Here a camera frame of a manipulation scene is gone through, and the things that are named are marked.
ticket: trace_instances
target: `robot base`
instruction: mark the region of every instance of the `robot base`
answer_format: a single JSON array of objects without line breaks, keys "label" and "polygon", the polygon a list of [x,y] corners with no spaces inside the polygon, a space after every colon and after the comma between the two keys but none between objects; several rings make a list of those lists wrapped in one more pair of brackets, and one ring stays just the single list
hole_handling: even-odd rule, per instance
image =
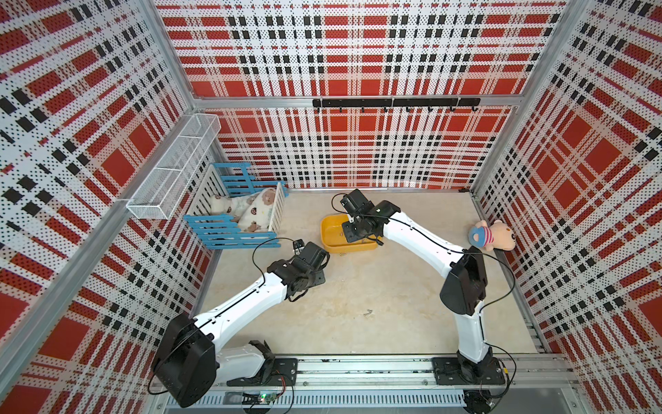
[{"label": "robot base", "polygon": [[433,358],[432,369],[439,386],[462,386],[465,384],[483,384],[486,386],[501,386],[506,383],[498,359],[491,357],[483,370],[482,376],[469,378],[463,375],[462,365],[458,358]]},{"label": "robot base", "polygon": [[[287,387],[296,385],[297,383],[297,367],[299,365],[299,360],[296,358],[276,358],[273,361],[273,371],[278,370],[279,373],[287,377],[285,380],[285,385]],[[261,382],[262,378],[260,373],[251,378],[236,378],[234,380],[227,381],[226,385],[228,387],[246,387],[246,386],[275,386],[280,387],[283,385],[281,382],[281,376],[278,374],[271,375],[269,379],[264,382]]]}]

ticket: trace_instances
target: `black mounting plate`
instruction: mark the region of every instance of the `black mounting plate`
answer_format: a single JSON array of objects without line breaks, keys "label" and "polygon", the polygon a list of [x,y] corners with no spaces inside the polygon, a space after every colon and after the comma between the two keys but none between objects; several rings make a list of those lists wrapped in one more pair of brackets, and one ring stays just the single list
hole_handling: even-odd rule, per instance
[{"label": "black mounting plate", "polygon": [[[454,356],[433,358],[432,371],[438,386],[476,385],[462,379],[459,361]],[[501,386],[506,383],[498,359],[492,358],[491,363],[485,368],[485,375],[479,380],[479,383],[484,386]]]},{"label": "black mounting plate", "polygon": [[[289,387],[297,384],[297,368],[299,367],[299,361],[296,358],[276,358],[273,363],[273,369],[278,370],[283,374],[287,379],[285,380],[285,386]],[[226,385],[228,387],[249,387],[249,386],[273,386],[280,387],[283,385],[281,382],[281,377],[278,375],[272,375],[269,381],[266,384],[256,384],[255,380],[252,378],[236,378],[235,380],[227,381]]]}]

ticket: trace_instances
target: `perforated wall panel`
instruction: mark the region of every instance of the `perforated wall panel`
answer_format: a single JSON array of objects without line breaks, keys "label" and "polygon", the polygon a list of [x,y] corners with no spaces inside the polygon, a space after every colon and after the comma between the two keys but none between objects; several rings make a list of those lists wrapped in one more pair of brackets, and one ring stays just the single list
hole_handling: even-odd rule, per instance
[{"label": "perforated wall panel", "polygon": [[520,93],[564,4],[156,0],[199,97]]},{"label": "perforated wall panel", "polygon": [[510,114],[470,109],[229,110],[230,161],[289,187],[468,188]]},{"label": "perforated wall panel", "polygon": [[0,19],[1,346],[183,107],[133,3],[26,1]]},{"label": "perforated wall panel", "polygon": [[159,341],[190,313],[211,259],[181,219],[207,165],[172,219],[127,222],[0,412],[142,412]]},{"label": "perforated wall panel", "polygon": [[[183,111],[135,1],[1,2],[0,346]],[[129,221],[0,412],[140,412],[209,257],[178,218]]]},{"label": "perforated wall panel", "polygon": [[479,194],[596,411],[662,402],[662,3],[591,1]]}]

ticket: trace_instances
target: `pink plush toy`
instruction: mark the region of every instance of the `pink plush toy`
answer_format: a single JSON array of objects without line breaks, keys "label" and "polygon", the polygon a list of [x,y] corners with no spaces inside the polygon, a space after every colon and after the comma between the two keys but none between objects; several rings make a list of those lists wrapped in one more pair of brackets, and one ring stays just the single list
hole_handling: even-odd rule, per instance
[{"label": "pink plush toy", "polygon": [[515,248],[515,234],[501,220],[495,220],[491,227],[487,226],[485,220],[481,220],[469,231],[469,243],[479,248],[484,247],[488,252],[496,248],[512,250]]}]

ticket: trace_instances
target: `blue crib rail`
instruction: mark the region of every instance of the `blue crib rail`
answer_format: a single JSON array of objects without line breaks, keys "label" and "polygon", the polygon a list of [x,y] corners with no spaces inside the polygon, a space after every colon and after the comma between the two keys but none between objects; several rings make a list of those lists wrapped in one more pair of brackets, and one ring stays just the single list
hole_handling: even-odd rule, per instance
[{"label": "blue crib rail", "polygon": [[[225,186],[230,197],[238,197],[262,191],[267,187],[275,187],[278,183],[283,186],[285,196],[288,196],[284,181],[258,181],[255,176],[248,174],[248,162],[215,162],[209,168],[240,168],[241,175],[222,176],[218,175]],[[211,250],[233,249],[233,248],[255,248],[271,238],[277,237],[273,231],[264,233],[242,232],[233,223],[232,216],[228,214],[194,216],[185,215],[184,219],[200,240]],[[262,247],[280,247],[278,240],[271,240]]]}]

